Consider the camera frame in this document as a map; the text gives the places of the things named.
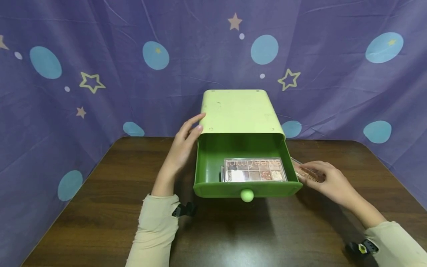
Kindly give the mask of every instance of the beige sleeve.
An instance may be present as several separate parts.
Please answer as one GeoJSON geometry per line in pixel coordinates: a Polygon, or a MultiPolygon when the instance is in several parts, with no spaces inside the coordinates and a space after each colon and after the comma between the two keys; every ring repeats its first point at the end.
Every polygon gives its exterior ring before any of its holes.
{"type": "Polygon", "coordinates": [[[427,267],[427,253],[396,222],[383,222],[365,231],[378,247],[373,254],[379,267],[427,267]]]}
{"type": "Polygon", "coordinates": [[[178,205],[177,195],[145,198],[126,267],[169,266],[170,246],[178,230],[178,218],[172,213],[178,205]]]}

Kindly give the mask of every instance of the dark brown table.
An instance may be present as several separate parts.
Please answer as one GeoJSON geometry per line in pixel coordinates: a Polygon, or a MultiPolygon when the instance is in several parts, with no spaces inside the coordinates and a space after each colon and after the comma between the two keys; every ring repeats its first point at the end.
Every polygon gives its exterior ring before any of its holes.
{"type": "MultiPolygon", "coordinates": [[[[124,266],[142,200],[151,191],[171,138],[123,138],[105,155],[23,266],[124,266]]],[[[292,157],[335,165],[388,220],[399,222],[427,248],[427,213],[363,145],[352,141],[287,141],[292,157]]],[[[344,244],[361,241],[363,228],[346,210],[303,188],[277,199],[201,199],[193,173],[176,184],[182,217],[171,266],[354,266],[344,244]]],[[[358,266],[376,266],[367,259],[358,266]]]]}

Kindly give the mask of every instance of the star pattern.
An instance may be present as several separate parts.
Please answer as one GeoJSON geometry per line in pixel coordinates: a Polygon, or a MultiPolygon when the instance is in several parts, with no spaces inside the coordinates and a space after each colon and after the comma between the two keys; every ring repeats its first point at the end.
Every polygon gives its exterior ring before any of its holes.
{"type": "Polygon", "coordinates": [[[242,22],[242,20],[237,18],[237,13],[234,14],[234,17],[229,18],[228,21],[230,22],[230,30],[239,30],[239,24],[242,22]]]}
{"type": "Polygon", "coordinates": [[[79,85],[80,87],[89,88],[89,90],[93,94],[96,93],[99,88],[105,88],[105,85],[103,85],[99,81],[99,74],[89,75],[89,74],[84,73],[84,72],[80,72],[80,74],[82,75],[82,78],[83,78],[82,82],[79,85]],[[91,78],[91,79],[96,78],[98,85],[96,85],[94,88],[92,86],[90,86],[90,85],[87,85],[86,83],[88,82],[88,78],[91,78]]]}
{"type": "Polygon", "coordinates": [[[80,117],[82,117],[84,119],[85,115],[86,115],[86,111],[83,109],[83,107],[77,108],[77,114],[76,114],[76,116],[80,116],[80,117]]]}
{"type": "Polygon", "coordinates": [[[9,48],[3,43],[3,35],[0,35],[0,48],[9,50],[9,48]]]}
{"type": "Polygon", "coordinates": [[[282,91],[288,89],[288,87],[296,87],[296,79],[299,77],[299,75],[301,74],[301,72],[292,72],[290,69],[286,70],[286,74],[285,77],[283,77],[282,79],[278,79],[277,82],[282,84],[282,91]],[[294,77],[292,80],[292,83],[286,84],[284,82],[284,80],[288,77],[288,75],[294,77]]]}

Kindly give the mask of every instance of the purple fabric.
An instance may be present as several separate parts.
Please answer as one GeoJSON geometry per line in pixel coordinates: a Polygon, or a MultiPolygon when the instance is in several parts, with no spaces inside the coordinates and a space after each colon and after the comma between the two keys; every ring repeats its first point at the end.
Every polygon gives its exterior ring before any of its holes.
{"type": "Polygon", "coordinates": [[[208,89],[266,90],[288,138],[361,142],[427,207],[425,10],[421,0],[2,1],[1,265],[23,262],[117,139],[173,136],[208,89]]]}

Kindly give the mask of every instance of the white dot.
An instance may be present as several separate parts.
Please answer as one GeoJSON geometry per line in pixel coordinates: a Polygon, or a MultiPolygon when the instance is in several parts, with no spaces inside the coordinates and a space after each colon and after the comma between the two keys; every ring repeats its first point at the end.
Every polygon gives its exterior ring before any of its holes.
{"type": "Polygon", "coordinates": [[[19,60],[22,60],[22,55],[19,52],[15,52],[15,57],[19,60]]]}

